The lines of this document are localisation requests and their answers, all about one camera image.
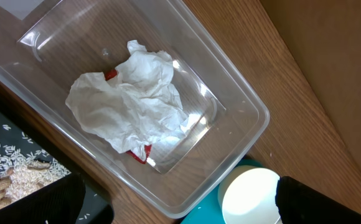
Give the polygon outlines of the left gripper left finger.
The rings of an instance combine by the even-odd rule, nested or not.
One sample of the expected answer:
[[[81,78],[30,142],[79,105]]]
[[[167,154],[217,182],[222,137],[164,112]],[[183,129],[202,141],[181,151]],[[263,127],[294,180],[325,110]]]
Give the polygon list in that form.
[[[0,224],[74,224],[85,192],[80,174],[67,175],[0,209]]]

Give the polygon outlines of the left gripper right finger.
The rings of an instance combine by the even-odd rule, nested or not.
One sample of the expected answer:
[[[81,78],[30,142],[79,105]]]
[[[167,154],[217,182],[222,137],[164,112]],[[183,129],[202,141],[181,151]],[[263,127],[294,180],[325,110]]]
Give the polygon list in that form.
[[[361,214],[290,176],[278,180],[275,204],[283,224],[361,224]]]

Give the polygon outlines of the white bowl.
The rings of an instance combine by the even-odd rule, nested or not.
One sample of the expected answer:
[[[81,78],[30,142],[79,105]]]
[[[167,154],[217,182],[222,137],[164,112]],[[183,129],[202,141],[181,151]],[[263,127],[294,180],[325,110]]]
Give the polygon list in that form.
[[[277,224],[275,203],[280,176],[272,170],[238,166],[218,187],[218,203],[226,224]]]

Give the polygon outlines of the white napkin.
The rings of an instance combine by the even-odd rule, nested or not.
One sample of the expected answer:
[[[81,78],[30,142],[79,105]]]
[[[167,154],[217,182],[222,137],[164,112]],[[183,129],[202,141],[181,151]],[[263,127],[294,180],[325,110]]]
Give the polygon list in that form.
[[[120,154],[137,154],[144,145],[152,145],[137,127],[136,114],[122,90],[111,86],[102,72],[80,75],[65,104],[84,131],[104,139]]]
[[[123,92],[141,140],[152,144],[180,131],[188,115],[172,84],[172,57],[162,50],[148,52],[137,40],[130,40],[127,48],[130,56],[115,67],[118,75],[111,84]]]

